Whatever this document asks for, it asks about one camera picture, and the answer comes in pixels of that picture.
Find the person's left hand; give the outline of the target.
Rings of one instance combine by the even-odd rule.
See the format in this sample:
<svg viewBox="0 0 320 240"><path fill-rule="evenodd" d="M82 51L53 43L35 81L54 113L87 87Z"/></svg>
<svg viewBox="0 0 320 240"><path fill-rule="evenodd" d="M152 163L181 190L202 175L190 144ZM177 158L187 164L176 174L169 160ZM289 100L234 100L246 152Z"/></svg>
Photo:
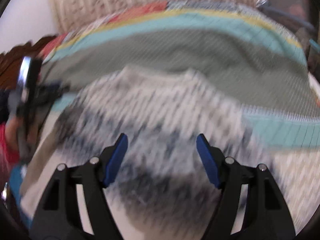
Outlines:
<svg viewBox="0 0 320 240"><path fill-rule="evenodd" d="M8 153L18 152L18 130L23 126L23 119L12 115L5 124L4 140ZM29 126L28 134L26 135L27 144L33 146L37 143L39 126L33 123Z"/></svg>

